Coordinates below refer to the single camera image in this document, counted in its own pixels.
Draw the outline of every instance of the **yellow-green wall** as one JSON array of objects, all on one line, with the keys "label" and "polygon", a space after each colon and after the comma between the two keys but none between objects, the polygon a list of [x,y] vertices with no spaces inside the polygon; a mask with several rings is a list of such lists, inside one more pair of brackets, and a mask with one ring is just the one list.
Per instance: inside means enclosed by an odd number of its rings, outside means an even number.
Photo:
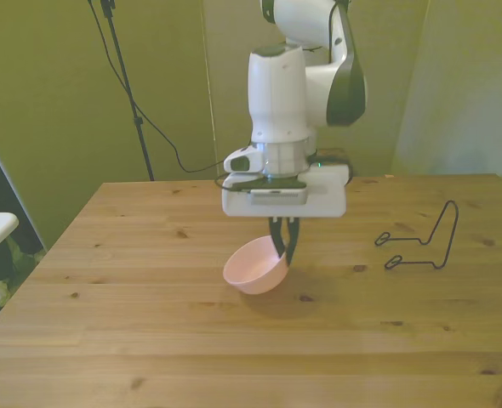
[{"label": "yellow-green wall", "polygon": [[502,175],[502,0],[431,0],[397,173]]},{"label": "yellow-green wall", "polygon": [[[116,3],[136,100],[188,167],[213,163],[202,2]],[[158,179],[215,174],[186,175],[148,126],[145,136]],[[101,183],[146,180],[128,99],[87,0],[0,1],[0,159],[48,247]]]}]

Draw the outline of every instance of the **bowl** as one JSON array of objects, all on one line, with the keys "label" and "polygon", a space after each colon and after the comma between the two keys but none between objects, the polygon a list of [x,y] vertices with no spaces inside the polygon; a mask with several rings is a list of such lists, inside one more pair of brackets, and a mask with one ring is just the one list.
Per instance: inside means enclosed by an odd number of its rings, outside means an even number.
[{"label": "bowl", "polygon": [[285,256],[279,258],[271,237],[262,236],[234,252],[225,264],[223,277],[248,295],[268,292],[287,275]]}]

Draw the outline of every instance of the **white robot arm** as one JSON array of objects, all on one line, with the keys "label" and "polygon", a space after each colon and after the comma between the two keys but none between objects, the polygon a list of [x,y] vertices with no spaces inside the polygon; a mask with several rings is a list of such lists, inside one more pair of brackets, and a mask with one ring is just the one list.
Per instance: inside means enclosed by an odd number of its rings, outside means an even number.
[{"label": "white robot arm", "polygon": [[[227,215],[276,220],[345,213],[349,169],[317,162],[315,129],[349,126],[365,111],[365,81],[348,2],[260,1],[265,18],[287,41],[250,56],[252,144],[225,159],[230,174],[222,193]],[[328,49],[328,61],[306,66],[304,46]]]}]

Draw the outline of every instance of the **black wire stand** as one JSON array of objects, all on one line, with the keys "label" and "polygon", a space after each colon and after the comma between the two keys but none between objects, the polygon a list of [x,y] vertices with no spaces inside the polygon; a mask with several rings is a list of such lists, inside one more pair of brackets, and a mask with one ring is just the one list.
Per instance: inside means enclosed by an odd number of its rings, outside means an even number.
[{"label": "black wire stand", "polygon": [[391,270],[391,269],[396,268],[399,265],[419,265],[419,264],[432,265],[432,267],[434,269],[444,268],[449,260],[449,254],[452,250],[452,245],[454,243],[455,230],[457,229],[457,223],[459,222],[459,206],[453,200],[447,201],[446,204],[444,205],[444,208],[442,209],[442,212],[440,213],[440,216],[438,217],[438,220],[436,221],[435,227],[432,229],[431,235],[429,236],[429,239],[427,241],[423,241],[423,240],[421,240],[421,238],[392,238],[391,233],[384,232],[374,242],[374,244],[377,247],[381,247],[386,242],[390,242],[390,241],[417,241],[422,246],[429,245],[435,236],[436,230],[438,230],[438,225],[442,221],[444,214],[446,213],[446,210],[448,210],[448,207],[450,205],[452,205],[455,208],[454,226],[452,228],[452,234],[449,238],[448,249],[446,250],[446,256],[444,257],[444,261],[441,264],[437,264],[434,261],[405,261],[404,258],[402,257],[402,255],[395,255],[393,258],[391,258],[389,261],[387,261],[385,263],[385,269]]}]

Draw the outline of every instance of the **wood grain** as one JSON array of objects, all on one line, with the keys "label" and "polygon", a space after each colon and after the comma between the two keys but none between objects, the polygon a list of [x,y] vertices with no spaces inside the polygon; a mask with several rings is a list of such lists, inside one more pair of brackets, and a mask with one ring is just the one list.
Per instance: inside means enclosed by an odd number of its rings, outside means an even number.
[{"label": "wood grain", "polygon": [[[244,296],[226,259],[267,234],[210,182],[104,184],[0,314],[0,408],[502,408],[502,178],[356,178],[303,220],[288,278]],[[461,215],[446,269],[425,237]]]}]

